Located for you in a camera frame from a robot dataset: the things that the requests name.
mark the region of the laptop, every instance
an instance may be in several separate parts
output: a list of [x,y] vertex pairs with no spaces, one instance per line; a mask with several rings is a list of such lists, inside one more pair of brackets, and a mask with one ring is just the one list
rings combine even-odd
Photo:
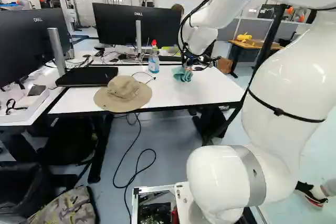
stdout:
[[57,79],[59,87],[99,87],[107,86],[118,74],[117,67],[73,68]]

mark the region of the water bottle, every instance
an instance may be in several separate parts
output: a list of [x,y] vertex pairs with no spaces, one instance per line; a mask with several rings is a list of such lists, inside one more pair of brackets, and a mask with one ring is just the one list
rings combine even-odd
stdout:
[[160,71],[159,50],[156,46],[156,40],[152,41],[152,53],[148,59],[148,69],[151,73],[158,73]]

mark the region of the hat brim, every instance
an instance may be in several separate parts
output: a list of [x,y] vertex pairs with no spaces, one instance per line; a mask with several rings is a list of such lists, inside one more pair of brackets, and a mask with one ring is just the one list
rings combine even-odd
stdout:
[[116,113],[139,109],[152,98],[152,89],[142,82],[139,83],[138,95],[130,101],[125,101],[125,99],[110,95],[107,91],[108,88],[106,87],[100,88],[95,93],[93,100],[95,104],[102,109]]

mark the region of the dell logo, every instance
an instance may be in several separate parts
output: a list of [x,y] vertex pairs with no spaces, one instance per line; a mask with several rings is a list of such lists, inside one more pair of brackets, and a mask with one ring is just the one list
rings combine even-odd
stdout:
[[34,22],[42,22],[43,20],[41,18],[34,18]]

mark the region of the blue towel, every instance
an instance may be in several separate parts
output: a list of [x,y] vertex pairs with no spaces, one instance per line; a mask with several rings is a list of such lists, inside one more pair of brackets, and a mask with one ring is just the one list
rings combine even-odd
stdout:
[[172,71],[173,76],[177,81],[189,82],[191,81],[191,77],[193,76],[192,71],[185,70],[185,68],[182,66],[173,68]]

